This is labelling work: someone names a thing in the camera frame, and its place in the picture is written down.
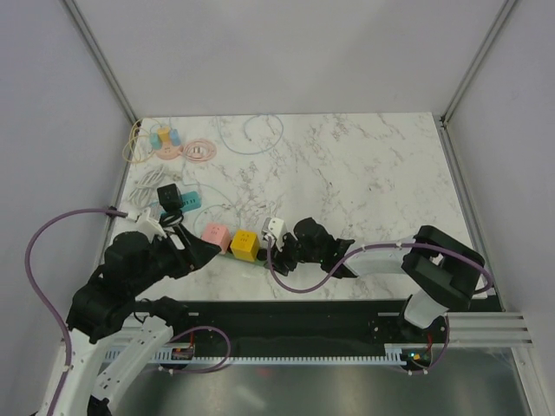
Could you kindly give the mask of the yellow cube plug adapter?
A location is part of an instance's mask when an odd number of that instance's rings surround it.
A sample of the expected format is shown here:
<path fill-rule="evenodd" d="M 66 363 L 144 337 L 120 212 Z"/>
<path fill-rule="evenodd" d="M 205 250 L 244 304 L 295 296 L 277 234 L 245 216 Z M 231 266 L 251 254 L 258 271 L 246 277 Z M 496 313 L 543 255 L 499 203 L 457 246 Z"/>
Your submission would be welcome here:
<path fill-rule="evenodd" d="M 233 256 L 241 261 L 253 263 L 257 259 L 260 243 L 254 231 L 238 230 L 230 244 Z"/>

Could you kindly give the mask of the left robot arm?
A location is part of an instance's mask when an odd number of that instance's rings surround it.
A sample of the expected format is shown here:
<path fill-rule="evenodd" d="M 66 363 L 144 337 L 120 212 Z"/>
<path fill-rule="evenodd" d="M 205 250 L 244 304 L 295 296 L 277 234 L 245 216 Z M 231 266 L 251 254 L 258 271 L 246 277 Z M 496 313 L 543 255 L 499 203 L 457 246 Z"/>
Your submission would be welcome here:
<path fill-rule="evenodd" d="M 128 231 L 117 235 L 104 262 L 73 296 L 60 319 L 64 362 L 48 388 L 41 415 L 111 415 L 154 354 L 170 341 L 196 332 L 187 307 L 168 296 L 141 302 L 138 295 L 165 277 L 181 278 L 209 264 L 221 249 L 184 226 L 171 233 Z M 138 334 L 107 367 L 101 364 L 125 320 L 147 313 Z"/>

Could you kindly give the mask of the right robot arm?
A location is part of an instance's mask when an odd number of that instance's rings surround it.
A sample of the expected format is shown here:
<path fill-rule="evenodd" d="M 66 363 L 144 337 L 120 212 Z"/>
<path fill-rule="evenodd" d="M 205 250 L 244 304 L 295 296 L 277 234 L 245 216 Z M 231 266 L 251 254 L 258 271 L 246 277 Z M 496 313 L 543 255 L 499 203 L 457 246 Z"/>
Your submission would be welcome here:
<path fill-rule="evenodd" d="M 287 231 L 282 219 L 268 218 L 262 236 L 267 243 L 266 268 L 291 293 L 295 288 L 283 279 L 300 263 L 319 265 L 328 279 L 408 276 L 418 290 L 397 319 L 405 341 L 419 340 L 449 311 L 468 311 L 473 297 L 493 286 L 483 256 L 432 225 L 423 225 L 410 238 L 359 245 L 333 237 L 313 218 L 299 221 L 293 231 Z"/>

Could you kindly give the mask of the green power strip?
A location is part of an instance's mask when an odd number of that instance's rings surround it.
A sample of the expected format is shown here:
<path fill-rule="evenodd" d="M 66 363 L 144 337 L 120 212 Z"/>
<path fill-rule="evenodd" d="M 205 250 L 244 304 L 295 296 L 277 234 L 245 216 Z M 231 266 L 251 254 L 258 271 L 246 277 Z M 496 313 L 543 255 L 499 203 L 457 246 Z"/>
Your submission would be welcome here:
<path fill-rule="evenodd" d="M 265 262 L 264 259 L 261 259 L 261 258 L 259 258 L 259 257 L 255 257 L 255 259 L 254 259 L 253 261 L 242 260 L 242 259 L 236 258 L 236 257 L 232 254 L 231 251 L 227 251 L 227 252 L 223 255 L 223 257 L 228 258 L 228 259 L 231 259 L 231 260 L 233 260 L 233 261 L 240 261 L 240 262 L 243 262 L 243 263 L 248 263 L 248 264 L 257 265 L 257 266 L 260 266 L 260 267 L 263 267 L 263 266 L 264 266 L 264 262 Z"/>

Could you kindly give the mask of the pink cube plug adapter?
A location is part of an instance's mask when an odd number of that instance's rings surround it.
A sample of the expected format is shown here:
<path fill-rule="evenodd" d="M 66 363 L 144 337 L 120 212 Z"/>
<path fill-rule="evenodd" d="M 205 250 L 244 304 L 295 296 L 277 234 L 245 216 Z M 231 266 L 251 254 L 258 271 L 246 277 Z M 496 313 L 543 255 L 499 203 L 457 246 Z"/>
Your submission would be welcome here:
<path fill-rule="evenodd" d="M 220 248 L 220 253 L 224 255 L 232 241 L 231 233 L 223 224 L 208 223 L 203 230 L 201 239 L 210 244 L 215 244 Z"/>

